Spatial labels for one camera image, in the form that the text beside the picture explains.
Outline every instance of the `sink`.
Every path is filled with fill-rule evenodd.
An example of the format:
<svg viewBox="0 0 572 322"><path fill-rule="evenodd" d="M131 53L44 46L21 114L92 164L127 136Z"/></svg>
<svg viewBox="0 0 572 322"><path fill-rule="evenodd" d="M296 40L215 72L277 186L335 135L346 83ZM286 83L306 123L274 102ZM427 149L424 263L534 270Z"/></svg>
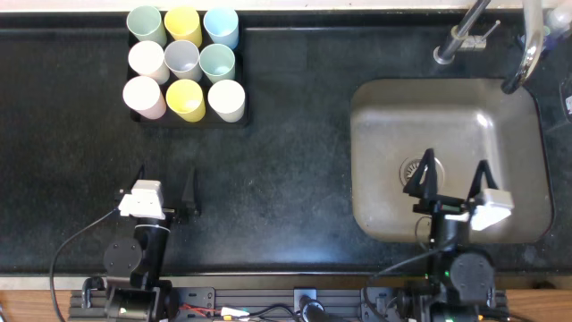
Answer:
<svg viewBox="0 0 572 322"><path fill-rule="evenodd" d="M437 159L439 193L465 199L487 159L513 213L471 242L533 242L552 222L538 111L532 96L501 91L502 80L373 80L351 102L353 212L384 242L414 242L417 199L402 192L427 148ZM420 237L429 234L420 225Z"/></svg>

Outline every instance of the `faucet base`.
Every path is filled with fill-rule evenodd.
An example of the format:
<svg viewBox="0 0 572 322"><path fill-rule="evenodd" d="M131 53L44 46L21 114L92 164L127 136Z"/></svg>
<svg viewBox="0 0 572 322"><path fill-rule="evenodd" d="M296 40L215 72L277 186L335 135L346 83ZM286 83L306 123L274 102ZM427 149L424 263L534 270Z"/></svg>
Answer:
<svg viewBox="0 0 572 322"><path fill-rule="evenodd" d="M455 59L455 55L453 55L453 57L451 57L450 59L443 59L439 56L439 48L441 46L438 46L435 48L435 50L433 51L433 58L435 59L435 62L437 62L438 64L451 64L453 63L453 60Z"/></svg>

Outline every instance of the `blue cup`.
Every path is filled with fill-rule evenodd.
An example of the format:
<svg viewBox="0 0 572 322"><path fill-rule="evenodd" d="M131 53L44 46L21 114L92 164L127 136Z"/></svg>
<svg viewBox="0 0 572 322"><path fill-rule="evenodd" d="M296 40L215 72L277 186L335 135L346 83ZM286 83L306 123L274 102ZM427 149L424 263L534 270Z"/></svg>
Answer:
<svg viewBox="0 0 572 322"><path fill-rule="evenodd" d="M231 8L207 11L203 23L215 44L226 45L230 49L239 44L239 15Z"/></svg>

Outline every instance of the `white wall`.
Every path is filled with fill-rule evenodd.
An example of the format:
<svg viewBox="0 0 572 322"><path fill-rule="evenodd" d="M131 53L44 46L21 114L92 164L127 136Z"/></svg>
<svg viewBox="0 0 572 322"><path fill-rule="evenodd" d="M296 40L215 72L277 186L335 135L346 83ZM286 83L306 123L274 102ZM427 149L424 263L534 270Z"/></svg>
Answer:
<svg viewBox="0 0 572 322"><path fill-rule="evenodd" d="M198 10L230 6L237 10L467 9L475 0L0 0L0 12L129 11L151 4L161 10L192 5ZM563 0L543 1L554 7ZM489 8L522 7L521 0L492 0Z"/></svg>

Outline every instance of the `sink drain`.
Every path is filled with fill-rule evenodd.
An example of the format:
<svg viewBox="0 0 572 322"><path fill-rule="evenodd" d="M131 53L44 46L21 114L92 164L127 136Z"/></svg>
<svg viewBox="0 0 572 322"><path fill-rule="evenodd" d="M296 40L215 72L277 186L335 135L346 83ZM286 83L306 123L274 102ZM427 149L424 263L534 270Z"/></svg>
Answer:
<svg viewBox="0 0 572 322"><path fill-rule="evenodd" d="M405 161L403 161L400 168L400 179L403 186L405 186L409 179L411 179L420 163L421 157L408 157L405 159ZM439 161L437 158L435 158L435 164L437 165L437 184L440 189L445 183L445 169L443 169L441 161Z"/></svg>

